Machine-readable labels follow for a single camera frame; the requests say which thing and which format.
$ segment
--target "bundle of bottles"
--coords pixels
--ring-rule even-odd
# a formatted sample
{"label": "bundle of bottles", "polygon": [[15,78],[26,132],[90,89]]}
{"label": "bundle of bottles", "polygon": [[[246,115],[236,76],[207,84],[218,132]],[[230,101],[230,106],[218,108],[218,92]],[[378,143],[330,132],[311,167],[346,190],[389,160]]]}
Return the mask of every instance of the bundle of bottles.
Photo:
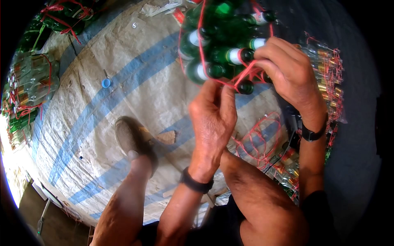
{"label": "bundle of bottles", "polygon": [[79,35],[85,28],[85,21],[95,21],[99,17],[104,2],[105,0],[56,0],[47,3],[43,11],[29,23],[17,46],[17,52],[42,49],[52,30],[61,32],[72,27],[75,34]]}
{"label": "bundle of bottles", "polygon": [[271,158],[270,165],[264,172],[298,205],[299,155],[294,148],[289,147],[289,142],[284,143],[279,151],[280,154]]}
{"label": "bundle of bottles", "polygon": [[338,122],[346,123],[342,104],[344,91],[340,87],[343,82],[342,73],[344,71],[339,56],[340,51],[329,48],[328,45],[319,42],[306,32],[305,36],[299,40],[299,46],[310,58],[318,88],[327,104],[327,160],[338,130]]}
{"label": "bundle of bottles", "polygon": [[[266,39],[258,37],[258,28],[275,21],[274,13],[235,14],[243,2],[206,0],[186,12],[178,53],[184,73],[192,82],[201,85],[208,78],[232,80],[253,60],[254,51],[265,44]],[[198,29],[203,4],[203,19]],[[253,82],[243,79],[236,88],[241,94],[251,94]]]}
{"label": "bundle of bottles", "polygon": [[[344,92],[340,88],[340,84],[343,82],[342,72],[344,71],[342,60],[339,57],[340,51],[338,49],[330,49],[326,44],[311,38],[307,33],[306,36],[300,39],[297,46],[310,58],[318,88],[327,104],[327,112],[329,114],[326,128],[327,147],[325,158],[327,161],[338,130],[337,122],[346,122],[343,116],[342,105]],[[301,134],[301,116],[298,112],[295,113],[294,110],[292,110],[291,114],[296,116],[299,128],[297,133]],[[272,167],[268,167],[263,171],[278,182],[294,203],[298,204],[299,155],[294,148],[287,148],[287,146],[289,144],[285,143],[282,149],[277,150],[279,154],[270,160],[270,166],[272,165]]]}
{"label": "bundle of bottles", "polygon": [[16,53],[4,87],[2,115],[12,150],[31,140],[30,123],[59,88],[59,63],[50,54]]}

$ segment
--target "man's right hand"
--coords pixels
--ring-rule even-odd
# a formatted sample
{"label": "man's right hand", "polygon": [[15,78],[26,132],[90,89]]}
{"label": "man's right hand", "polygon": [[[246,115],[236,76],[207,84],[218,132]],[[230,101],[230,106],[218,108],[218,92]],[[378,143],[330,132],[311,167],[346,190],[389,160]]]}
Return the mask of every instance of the man's right hand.
{"label": "man's right hand", "polygon": [[327,106],[317,87],[309,57],[289,42],[271,37],[255,52],[256,66],[272,79],[278,94],[301,114],[304,125],[318,132]]}

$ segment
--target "watch strap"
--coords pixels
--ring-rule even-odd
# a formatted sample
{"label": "watch strap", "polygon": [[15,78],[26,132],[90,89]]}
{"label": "watch strap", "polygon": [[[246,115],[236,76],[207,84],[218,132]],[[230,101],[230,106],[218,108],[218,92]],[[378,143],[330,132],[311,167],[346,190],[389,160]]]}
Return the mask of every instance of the watch strap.
{"label": "watch strap", "polygon": [[321,130],[318,132],[313,132],[313,131],[309,130],[308,128],[306,128],[304,126],[304,123],[302,123],[302,137],[308,142],[318,140],[320,137],[323,136],[323,134],[325,134],[325,129],[327,127],[327,121],[328,121],[328,113],[326,113],[324,124],[323,124]]}
{"label": "watch strap", "polygon": [[203,194],[208,193],[208,191],[210,189],[212,189],[212,186],[214,185],[213,177],[212,177],[211,181],[209,181],[206,184],[200,183],[200,182],[197,182],[194,179],[192,179],[188,170],[189,170],[189,167],[187,167],[183,170],[182,176],[180,177],[180,180],[179,180],[180,183],[184,183],[190,189],[192,189],[196,192],[201,192]]}

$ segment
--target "tarp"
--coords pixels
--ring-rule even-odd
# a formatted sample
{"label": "tarp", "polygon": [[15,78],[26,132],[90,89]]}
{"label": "tarp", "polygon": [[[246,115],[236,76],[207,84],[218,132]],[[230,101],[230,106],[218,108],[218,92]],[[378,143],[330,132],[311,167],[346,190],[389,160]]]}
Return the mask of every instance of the tarp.
{"label": "tarp", "polygon": [[[185,79],[176,62],[179,25],[172,15],[139,14],[145,3],[163,6],[165,1],[126,7],[124,2],[112,4],[85,29],[78,37],[82,45],[71,36],[55,34],[43,50],[60,59],[61,86],[45,104],[43,119],[36,119],[32,157],[44,186],[61,193],[80,219],[92,225],[130,169],[115,139],[118,117],[137,119],[152,136],[175,131],[174,144],[151,139],[159,167],[147,185],[144,223],[159,219],[194,149],[187,106],[199,88]],[[102,88],[104,78],[111,80],[109,88]],[[251,95],[237,95],[236,107],[238,139],[265,114],[281,115],[274,90],[267,84],[256,85]],[[283,120],[281,125],[278,146],[287,138]],[[268,152],[276,142],[278,123],[265,120],[260,126],[267,143],[264,146],[255,137],[254,145]],[[249,140],[244,145],[253,153]],[[229,149],[234,151],[233,141]],[[209,194],[226,187],[220,170],[214,179]]]}

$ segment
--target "white bottle label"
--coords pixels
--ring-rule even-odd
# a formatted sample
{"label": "white bottle label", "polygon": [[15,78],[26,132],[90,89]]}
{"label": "white bottle label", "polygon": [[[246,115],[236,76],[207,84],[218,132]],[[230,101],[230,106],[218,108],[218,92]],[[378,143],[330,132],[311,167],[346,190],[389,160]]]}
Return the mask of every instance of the white bottle label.
{"label": "white bottle label", "polygon": [[257,50],[261,46],[264,46],[266,44],[266,39],[252,39],[250,41],[250,47],[252,50]]}
{"label": "white bottle label", "polygon": [[[200,46],[200,43],[198,42],[197,30],[190,33],[189,41],[195,46]],[[203,47],[206,46],[208,43],[209,43],[209,40],[204,40],[203,37],[201,37],[201,45]]]}
{"label": "white bottle label", "polygon": [[254,14],[252,14],[252,16],[256,19],[256,24],[259,26],[262,26],[262,25],[268,23],[268,21],[264,20],[262,12],[260,12],[258,14],[254,13]]}
{"label": "white bottle label", "polygon": [[238,59],[238,52],[241,49],[230,49],[227,52],[227,60],[235,65],[241,65],[242,62]]}
{"label": "white bottle label", "polygon": [[208,77],[205,75],[204,73],[204,66],[202,63],[198,64],[197,66],[197,75],[200,77],[200,79],[202,80],[208,80]]}
{"label": "white bottle label", "polygon": [[187,56],[187,55],[183,54],[182,51],[179,48],[178,48],[178,54],[182,58],[182,60],[185,60],[185,61],[193,60],[193,57],[190,57],[190,56]]}

